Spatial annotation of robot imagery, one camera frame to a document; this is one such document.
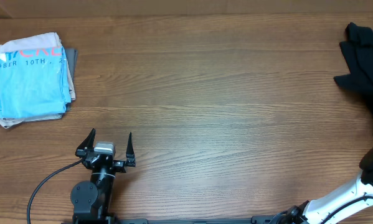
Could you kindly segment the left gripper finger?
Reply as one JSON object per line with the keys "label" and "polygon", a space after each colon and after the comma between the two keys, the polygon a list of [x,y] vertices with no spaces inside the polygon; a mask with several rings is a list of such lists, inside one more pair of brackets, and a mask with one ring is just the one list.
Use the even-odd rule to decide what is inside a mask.
{"label": "left gripper finger", "polygon": [[82,143],[77,147],[77,150],[84,150],[84,149],[93,149],[93,144],[95,140],[96,129],[93,128],[89,135],[82,141]]}
{"label": "left gripper finger", "polygon": [[128,143],[127,143],[127,148],[126,148],[126,160],[128,162],[135,161],[135,152],[133,149],[132,133],[129,133],[129,136],[128,136]]}

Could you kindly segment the black t-shirt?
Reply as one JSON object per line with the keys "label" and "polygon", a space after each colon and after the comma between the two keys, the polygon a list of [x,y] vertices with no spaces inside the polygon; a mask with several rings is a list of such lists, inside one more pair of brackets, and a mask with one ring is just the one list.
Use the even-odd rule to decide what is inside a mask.
{"label": "black t-shirt", "polygon": [[373,115],[373,30],[350,22],[345,41],[339,43],[350,73],[335,76],[334,81],[343,90],[362,96]]}

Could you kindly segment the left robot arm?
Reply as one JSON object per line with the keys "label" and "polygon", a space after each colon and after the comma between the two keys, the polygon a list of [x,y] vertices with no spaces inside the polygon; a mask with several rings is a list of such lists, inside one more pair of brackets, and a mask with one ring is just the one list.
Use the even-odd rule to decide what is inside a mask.
{"label": "left robot arm", "polygon": [[84,139],[75,151],[83,166],[91,170],[90,180],[77,183],[71,193],[73,223],[118,223],[116,215],[109,212],[113,184],[117,173],[136,165],[132,134],[128,136],[126,159],[115,159],[112,142],[94,142],[96,130]]}

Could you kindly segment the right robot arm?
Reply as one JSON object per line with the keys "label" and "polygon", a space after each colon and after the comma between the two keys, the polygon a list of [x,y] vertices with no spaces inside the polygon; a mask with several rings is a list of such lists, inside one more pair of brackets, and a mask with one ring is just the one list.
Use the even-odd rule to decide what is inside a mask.
{"label": "right robot arm", "polygon": [[291,207],[272,223],[338,223],[373,206],[373,148],[359,163],[357,176],[330,194]]}

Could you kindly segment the light blue folded t-shirt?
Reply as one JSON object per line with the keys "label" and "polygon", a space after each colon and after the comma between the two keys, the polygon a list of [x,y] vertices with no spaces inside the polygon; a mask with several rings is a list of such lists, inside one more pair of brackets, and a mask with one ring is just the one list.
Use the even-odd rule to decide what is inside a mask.
{"label": "light blue folded t-shirt", "polygon": [[63,114],[71,101],[63,47],[0,53],[0,119]]}

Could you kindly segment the beige folded t-shirt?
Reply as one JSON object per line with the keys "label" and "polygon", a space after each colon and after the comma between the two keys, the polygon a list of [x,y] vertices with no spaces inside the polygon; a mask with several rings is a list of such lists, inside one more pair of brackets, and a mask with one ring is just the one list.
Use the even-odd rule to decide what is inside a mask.
{"label": "beige folded t-shirt", "polygon": [[[45,34],[34,35],[31,37],[26,37],[22,39],[10,40],[5,44],[0,45],[0,53],[1,52],[10,52],[16,50],[23,50],[23,49],[35,49],[35,48],[43,48],[43,47],[56,47],[62,46],[61,40],[56,32],[49,32]],[[67,64],[67,76],[68,81],[70,81],[70,77],[68,74],[68,64]],[[71,99],[75,100],[75,94],[71,94]],[[10,120],[3,120],[0,119],[0,126],[4,126],[2,122],[9,122],[16,119]]]}

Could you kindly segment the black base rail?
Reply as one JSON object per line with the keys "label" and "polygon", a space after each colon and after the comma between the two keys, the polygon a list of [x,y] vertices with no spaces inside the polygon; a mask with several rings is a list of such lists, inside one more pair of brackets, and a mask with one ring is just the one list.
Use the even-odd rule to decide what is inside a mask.
{"label": "black base rail", "polygon": [[107,220],[78,220],[74,218],[71,222],[62,224],[276,224],[280,223],[280,215],[259,215],[251,218],[220,218],[220,219],[187,219],[187,220],[147,220],[139,219],[118,219],[116,217]]}

